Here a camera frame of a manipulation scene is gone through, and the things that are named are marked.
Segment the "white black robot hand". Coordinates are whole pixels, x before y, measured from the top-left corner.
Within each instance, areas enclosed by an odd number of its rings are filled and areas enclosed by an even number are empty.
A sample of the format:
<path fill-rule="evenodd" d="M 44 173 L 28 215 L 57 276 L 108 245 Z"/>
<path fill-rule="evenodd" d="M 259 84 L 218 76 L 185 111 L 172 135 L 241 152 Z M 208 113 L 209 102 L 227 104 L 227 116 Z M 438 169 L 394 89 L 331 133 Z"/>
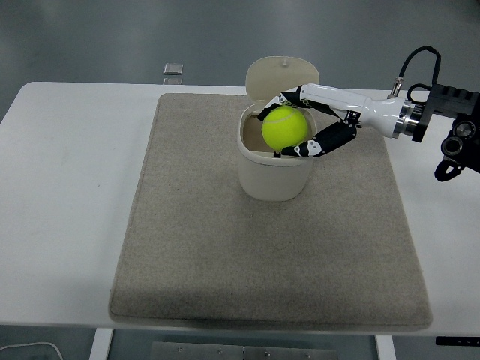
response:
<path fill-rule="evenodd" d="M 276 158 L 318 158 L 354 140 L 357 128 L 361 126 L 372 127 L 384 137 L 393 138 L 403 105 L 404 99 L 398 97 L 373 100 L 352 91 L 309 83 L 282 91 L 265 105 L 258 119 L 264 122 L 267 115 L 281 106 L 315 109 L 337 117 L 337 122 L 322 129 L 312 139 L 274 151 Z"/>

